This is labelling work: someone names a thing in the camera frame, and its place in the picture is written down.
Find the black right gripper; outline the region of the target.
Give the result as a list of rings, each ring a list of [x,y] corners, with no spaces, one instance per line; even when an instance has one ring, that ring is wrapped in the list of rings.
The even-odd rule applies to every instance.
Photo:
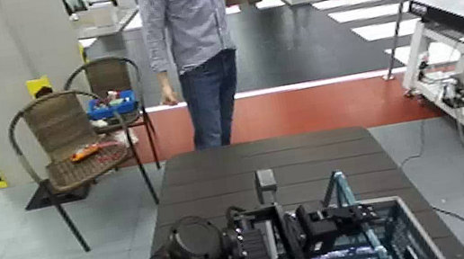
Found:
[[[320,204],[300,205],[295,215],[307,235],[301,244],[293,226],[285,220],[285,212],[278,203],[257,210],[236,208],[227,210],[226,235],[230,241],[231,259],[272,259],[265,241],[267,234],[255,225],[271,222],[280,237],[284,259],[312,259],[328,254],[334,248],[334,234],[353,231],[363,223],[378,218],[369,205],[322,207]]]

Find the man's right hand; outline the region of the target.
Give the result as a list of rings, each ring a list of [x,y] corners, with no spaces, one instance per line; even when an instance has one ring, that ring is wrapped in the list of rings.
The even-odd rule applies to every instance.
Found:
[[[170,85],[164,85],[161,89],[161,104],[166,106],[175,106],[179,103],[176,91]]]

